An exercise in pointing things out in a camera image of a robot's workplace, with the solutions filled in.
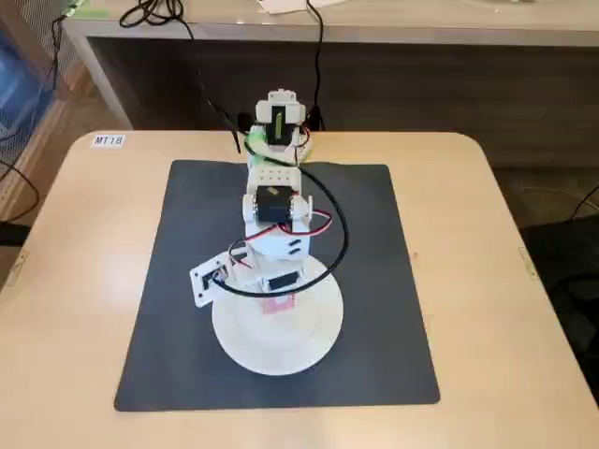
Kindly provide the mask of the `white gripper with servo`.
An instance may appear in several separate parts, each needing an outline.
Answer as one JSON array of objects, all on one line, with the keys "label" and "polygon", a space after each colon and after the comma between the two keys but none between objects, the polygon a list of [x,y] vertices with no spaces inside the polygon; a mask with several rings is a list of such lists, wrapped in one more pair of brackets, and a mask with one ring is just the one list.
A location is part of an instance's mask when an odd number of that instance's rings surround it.
[{"label": "white gripper with servo", "polygon": [[307,228],[264,228],[236,240],[236,294],[262,302],[293,302],[306,289]]}]

